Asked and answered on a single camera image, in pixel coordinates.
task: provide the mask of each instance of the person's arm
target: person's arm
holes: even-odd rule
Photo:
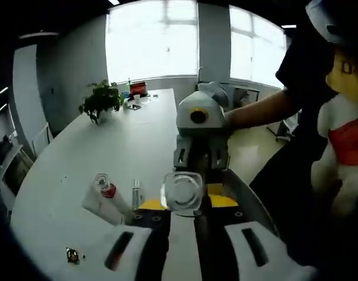
[[[231,130],[266,125],[286,119],[300,110],[288,98],[286,90],[277,92],[261,101],[234,109],[225,114]]]

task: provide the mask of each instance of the black shirt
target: black shirt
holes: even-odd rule
[[[295,135],[317,143],[317,119],[321,106],[337,93],[326,84],[332,70],[333,46],[312,26],[305,15],[298,25],[276,77],[297,109],[302,109]]]

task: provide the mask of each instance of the small metal object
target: small metal object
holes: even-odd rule
[[[79,254],[76,250],[66,248],[67,262],[73,263],[75,265],[79,264]]]

